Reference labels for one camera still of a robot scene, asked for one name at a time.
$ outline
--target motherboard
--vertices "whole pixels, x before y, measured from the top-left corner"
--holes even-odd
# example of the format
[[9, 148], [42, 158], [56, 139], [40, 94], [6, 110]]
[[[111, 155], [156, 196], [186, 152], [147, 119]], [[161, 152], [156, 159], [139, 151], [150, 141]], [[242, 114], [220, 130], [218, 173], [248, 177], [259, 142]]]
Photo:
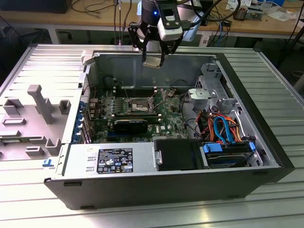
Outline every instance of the motherboard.
[[105, 91], [91, 99], [92, 143], [187, 139], [180, 95], [165, 88]]

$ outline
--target power supply label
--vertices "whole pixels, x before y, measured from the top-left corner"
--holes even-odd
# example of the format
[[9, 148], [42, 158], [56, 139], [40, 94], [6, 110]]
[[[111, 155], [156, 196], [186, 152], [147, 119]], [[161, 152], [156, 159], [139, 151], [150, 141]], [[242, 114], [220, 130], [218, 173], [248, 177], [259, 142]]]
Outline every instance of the power supply label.
[[99, 174], [133, 172], [132, 148], [100, 149], [98, 152], [97, 172]]

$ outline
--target green motherboard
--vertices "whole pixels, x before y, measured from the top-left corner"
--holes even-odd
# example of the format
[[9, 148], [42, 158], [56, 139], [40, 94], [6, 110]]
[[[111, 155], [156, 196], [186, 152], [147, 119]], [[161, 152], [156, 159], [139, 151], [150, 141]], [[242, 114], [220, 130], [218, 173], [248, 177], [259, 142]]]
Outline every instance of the green motherboard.
[[[187, 139], [180, 108], [180, 95], [170, 89], [159, 88], [149, 97], [131, 97], [105, 92], [90, 104], [91, 125], [94, 129], [92, 143], [138, 143], [155, 139]], [[144, 133], [115, 132], [115, 121], [143, 120], [148, 124]]]

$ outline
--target blue plastic clip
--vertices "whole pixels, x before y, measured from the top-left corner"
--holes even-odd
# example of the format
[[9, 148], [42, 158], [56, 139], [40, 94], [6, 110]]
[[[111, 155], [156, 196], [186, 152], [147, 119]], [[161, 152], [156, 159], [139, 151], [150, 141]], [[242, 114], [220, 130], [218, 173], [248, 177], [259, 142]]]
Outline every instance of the blue plastic clip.
[[42, 167], [53, 167], [54, 165], [52, 164], [52, 160], [51, 159], [45, 159], [43, 161]]
[[223, 152], [222, 146], [219, 143], [206, 143], [203, 146], [204, 153]]
[[253, 142], [249, 143], [250, 149], [254, 152], [256, 150], [256, 146]]

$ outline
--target aluminum workbench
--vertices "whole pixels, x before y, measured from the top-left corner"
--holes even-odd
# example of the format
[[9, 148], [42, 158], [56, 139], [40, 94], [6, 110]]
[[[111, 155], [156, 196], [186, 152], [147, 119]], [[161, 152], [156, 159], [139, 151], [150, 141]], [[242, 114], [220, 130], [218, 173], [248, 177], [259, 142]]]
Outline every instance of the aluminum workbench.
[[[28, 48], [0, 88], [7, 98], [32, 102], [24, 94], [33, 82], [48, 84], [53, 103], [73, 99], [83, 72], [84, 50], [115, 46], [38, 45]], [[224, 53], [296, 170], [245, 199], [70, 210], [43, 184], [55, 168], [43, 160], [0, 162], [1, 227], [303, 227], [304, 100], [269, 60], [252, 49], [181, 47], [189, 52]]]

